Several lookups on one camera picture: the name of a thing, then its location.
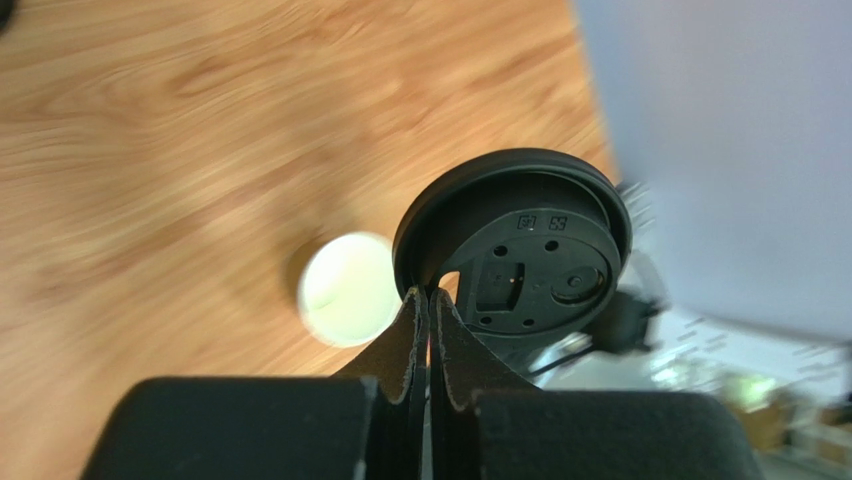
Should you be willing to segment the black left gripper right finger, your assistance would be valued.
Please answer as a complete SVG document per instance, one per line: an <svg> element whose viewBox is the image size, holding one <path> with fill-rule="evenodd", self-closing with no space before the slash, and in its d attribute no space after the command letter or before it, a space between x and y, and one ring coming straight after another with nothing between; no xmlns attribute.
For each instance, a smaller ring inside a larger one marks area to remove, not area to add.
<svg viewBox="0 0 852 480"><path fill-rule="evenodd" d="M545 391L430 299L431 453L437 479L759 479L716 399L661 391Z"/></svg>

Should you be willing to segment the black plastic cup lid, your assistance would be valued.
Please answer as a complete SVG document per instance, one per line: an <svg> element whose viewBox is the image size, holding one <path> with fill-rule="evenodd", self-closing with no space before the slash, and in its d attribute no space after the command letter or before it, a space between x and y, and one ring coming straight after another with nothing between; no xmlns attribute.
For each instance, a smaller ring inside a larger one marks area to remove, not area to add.
<svg viewBox="0 0 852 480"><path fill-rule="evenodd" d="M445 172L403 216L397 288L457 273L463 324L513 370L585 329L613 298L632 248L627 208L591 164L538 148L491 152Z"/></svg>

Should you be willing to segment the brown paper coffee cup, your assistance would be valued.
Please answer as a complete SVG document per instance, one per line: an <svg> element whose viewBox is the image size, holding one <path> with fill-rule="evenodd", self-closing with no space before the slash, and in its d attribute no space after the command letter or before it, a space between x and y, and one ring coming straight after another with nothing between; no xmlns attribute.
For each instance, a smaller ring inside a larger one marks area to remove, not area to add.
<svg viewBox="0 0 852 480"><path fill-rule="evenodd" d="M351 348L374 340L401 305L390 240L362 231L327 242L302 269L296 301L303 325L318 341Z"/></svg>

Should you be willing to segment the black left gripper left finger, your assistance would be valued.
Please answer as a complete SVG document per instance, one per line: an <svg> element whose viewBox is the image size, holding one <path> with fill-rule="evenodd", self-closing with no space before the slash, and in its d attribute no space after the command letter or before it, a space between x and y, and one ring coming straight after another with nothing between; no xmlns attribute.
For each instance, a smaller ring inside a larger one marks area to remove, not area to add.
<svg viewBox="0 0 852 480"><path fill-rule="evenodd" d="M110 415L86 479L417 479L424 321L414 287L392 325L328 377L157 377Z"/></svg>

